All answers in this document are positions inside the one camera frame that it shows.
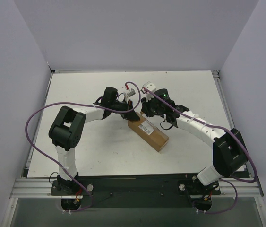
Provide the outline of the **brown cardboard express box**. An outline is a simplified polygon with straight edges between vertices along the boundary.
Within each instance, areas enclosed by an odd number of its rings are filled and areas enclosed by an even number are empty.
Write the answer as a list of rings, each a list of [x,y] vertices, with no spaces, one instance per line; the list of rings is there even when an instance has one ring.
[[[139,121],[128,121],[128,127],[131,128],[139,137],[141,137],[154,150],[160,152],[168,143],[169,137],[153,125],[140,113],[137,113]]]

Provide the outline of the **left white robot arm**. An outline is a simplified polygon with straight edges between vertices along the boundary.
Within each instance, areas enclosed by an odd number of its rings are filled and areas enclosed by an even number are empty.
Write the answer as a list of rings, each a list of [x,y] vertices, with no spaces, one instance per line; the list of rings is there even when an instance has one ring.
[[[124,120],[139,121],[140,117],[133,110],[133,102],[130,100],[135,94],[134,89],[126,86],[123,93],[124,99],[118,100],[118,90],[113,87],[107,87],[103,96],[99,97],[92,106],[72,109],[63,106],[50,130],[49,138],[58,153],[58,162],[62,167],[59,168],[57,181],[61,188],[67,194],[74,194],[78,190],[78,171],[75,161],[75,147],[79,143],[84,125],[95,120],[103,120],[111,113],[121,112]]]

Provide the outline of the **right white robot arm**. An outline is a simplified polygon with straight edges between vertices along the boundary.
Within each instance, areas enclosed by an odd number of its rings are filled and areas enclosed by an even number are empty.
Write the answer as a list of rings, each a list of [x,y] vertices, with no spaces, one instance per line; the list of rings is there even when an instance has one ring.
[[[196,136],[212,149],[211,165],[196,176],[203,186],[232,176],[248,162],[249,155],[238,130],[211,125],[187,107],[176,105],[165,88],[152,90],[143,86],[141,91],[146,95],[141,102],[142,112],[147,117],[160,116],[173,127]]]

